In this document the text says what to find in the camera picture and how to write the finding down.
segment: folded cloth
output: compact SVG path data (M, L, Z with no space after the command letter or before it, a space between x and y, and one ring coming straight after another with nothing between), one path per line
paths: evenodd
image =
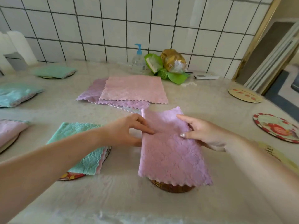
M48 141L47 144L59 141L63 138L66 138L68 136L91 130L94 128L101 127L101 125L98 124L92 124L92 123L68 123L64 122L61 124L59 129L55 132L55 134L52 136L52 138ZM85 156L79 163L77 163L74 167L69 169L69 172L74 173L82 173L82 174L88 174L88 175L94 175L99 172L99 169L102 166L102 163L104 161L103 156L106 154L106 147L98 148L94 151L92 151L90 154Z
M32 74L36 76L45 76L64 79L65 77L72 75L77 70L73 67L66 67L60 65L48 65L46 67L39 67L32 70Z
M40 86L24 83L0 84L0 106L15 107L44 89Z
M101 100L100 97L102 95L102 92L105 88L105 83L107 81L107 78L105 79L97 79L95 80L92 85L79 97L77 98L77 101L79 100L87 100L92 103L96 104L104 104L104 105L112 105L112 106L121 106L121 107L129 107L129 108L148 108L150 103L148 101L106 101Z
M142 116L156 133L142 133L138 175L172 185L211 185L199 144L180 137L189 127L177 114L183 114L180 107L160 113L142 109Z
M109 77L100 98L168 104L161 78L148 75Z
M0 147L5 145L11 139L28 127L27 121L18 120L0 120Z

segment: tiled wall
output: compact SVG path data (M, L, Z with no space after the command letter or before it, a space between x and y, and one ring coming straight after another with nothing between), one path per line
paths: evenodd
M173 48L190 70L231 78L272 0L0 0L0 30L39 61L131 62Z

